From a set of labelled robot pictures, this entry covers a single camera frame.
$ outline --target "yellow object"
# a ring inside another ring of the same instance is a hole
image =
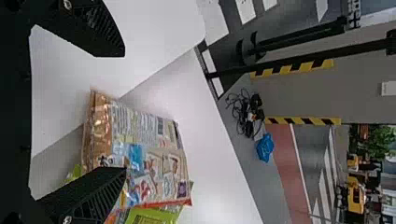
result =
[[[356,154],[352,154],[350,156],[352,156],[353,159],[346,161],[347,168],[355,169],[357,166],[359,166],[359,157]]]
[[[341,125],[339,118],[314,117],[267,117],[265,124],[313,124],[313,125]]]
[[[355,176],[347,177],[347,210],[349,212],[363,214],[364,213],[364,189],[359,184],[358,178]]]
[[[250,73],[250,78],[273,77],[274,75],[291,75],[297,73],[311,72],[319,69],[334,67],[333,59],[315,60],[309,63],[289,64],[275,68],[267,68],[263,71],[254,71]]]

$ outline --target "crosswalk marking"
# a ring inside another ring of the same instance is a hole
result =
[[[207,71],[216,72],[216,66],[215,63],[213,62],[209,49],[206,49],[204,52],[202,52],[202,57],[204,58]],[[221,96],[224,93],[224,89],[222,87],[220,79],[218,77],[212,78],[212,82],[216,91],[216,95]]]
[[[253,0],[234,0],[234,1],[236,2],[236,6],[238,7],[238,12],[242,24],[245,24],[256,17],[256,12],[254,11],[254,6],[253,6]]]
[[[334,153],[334,141],[332,140],[332,129],[329,131],[329,150],[330,155],[332,156],[332,173],[334,174],[334,183],[335,185],[338,182],[338,175],[337,175],[337,167],[335,164],[335,153]]]
[[[332,205],[334,202],[334,183],[332,182],[332,171],[330,169],[330,158],[329,158],[329,149],[326,148],[326,152],[324,153],[324,164],[326,169],[327,182],[329,183],[329,192],[330,192],[330,206],[332,209]]]
[[[303,167],[301,165],[300,153],[299,153],[298,147],[297,147],[297,141],[296,141],[294,128],[293,128],[292,124],[290,124],[289,127],[290,127],[291,136],[293,137],[293,144],[294,144],[294,149],[296,151],[296,157],[297,157],[297,162],[298,162],[298,166],[299,166],[299,169],[300,169],[301,179],[303,180],[304,194],[305,194],[306,204],[308,206],[308,212],[309,212],[309,214],[311,214],[312,213],[311,204],[309,203],[308,191],[306,190],[306,184],[305,184],[305,178],[304,178],[304,173],[303,173]]]
[[[317,0],[318,22],[320,22],[321,19],[323,19],[324,14],[329,8],[327,1],[328,0]]]
[[[264,9],[265,11],[270,9],[271,7],[276,6],[277,1],[276,0],[262,0],[262,3],[264,4]]]
[[[229,33],[219,0],[197,0],[198,8],[204,18],[205,40],[208,46]]]
[[[315,205],[314,205],[314,217],[312,218],[312,223],[313,224],[321,224],[320,218],[320,213],[319,213],[319,206],[318,206],[318,199],[315,200]]]
[[[323,171],[320,172],[320,178],[319,178],[319,191],[320,191],[320,198],[322,200],[322,205],[323,205],[323,212],[324,212],[324,217],[327,219],[330,219],[330,209],[329,209],[329,200],[327,199],[327,192],[326,192],[326,186],[324,182],[324,176],[323,176]]]

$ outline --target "yellow tape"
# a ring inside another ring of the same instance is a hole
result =
[[[311,124],[311,125],[341,125],[339,118],[316,118],[316,117],[267,117],[265,124]]]
[[[274,75],[290,75],[295,73],[305,73],[311,72],[319,69],[327,69],[334,67],[334,60],[333,59],[326,59],[323,61],[322,65],[319,67],[313,68],[314,62],[309,63],[301,63],[298,70],[292,70],[293,64],[285,65],[280,68],[279,73],[274,73],[273,68],[264,69],[261,74],[258,74],[257,71],[250,72],[250,78],[258,78],[258,77],[272,77]]]

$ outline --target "blue plastic bag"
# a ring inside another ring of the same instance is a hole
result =
[[[270,133],[266,133],[256,147],[259,159],[261,161],[268,162],[270,160],[271,153],[274,151],[274,147],[272,135]]]

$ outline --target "black metal frame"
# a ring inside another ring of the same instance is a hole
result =
[[[234,74],[243,74],[248,72],[256,72],[260,74],[264,69],[268,68],[279,68],[284,65],[290,65],[295,63],[308,63],[312,61],[335,59],[371,51],[378,51],[382,49],[386,50],[387,55],[392,55],[396,53],[396,30],[388,31],[386,38],[380,40],[370,41],[357,45],[349,45],[337,49],[323,50],[315,53],[275,60],[267,63],[256,63],[253,65],[233,67],[227,70],[205,74],[205,76],[206,78],[214,78]]]
[[[97,16],[91,13],[77,15],[70,7],[75,3],[76,6],[83,4],[81,7],[87,10],[101,7],[103,13],[95,14]],[[94,21],[94,24],[88,23],[85,20],[87,18]],[[49,215],[50,208],[36,202],[28,187],[32,142],[32,72],[29,52],[31,29],[36,24],[43,24],[44,28],[77,44],[94,56],[122,57],[125,47],[115,22],[101,0],[2,0],[0,19],[3,157],[0,163],[0,197],[3,205],[0,209],[0,223],[62,223],[62,217],[54,217],[61,214]],[[116,172],[121,173],[119,182],[125,180],[122,174],[124,172]],[[102,181],[100,188],[104,188],[111,181]],[[56,196],[61,197],[57,199],[60,202],[66,202],[65,195],[55,194],[54,200]],[[70,202],[67,206],[78,206],[78,202],[79,200]],[[111,204],[108,207],[110,208],[103,210],[102,218],[97,220],[106,219],[112,208]],[[96,224],[97,220],[84,223]]]

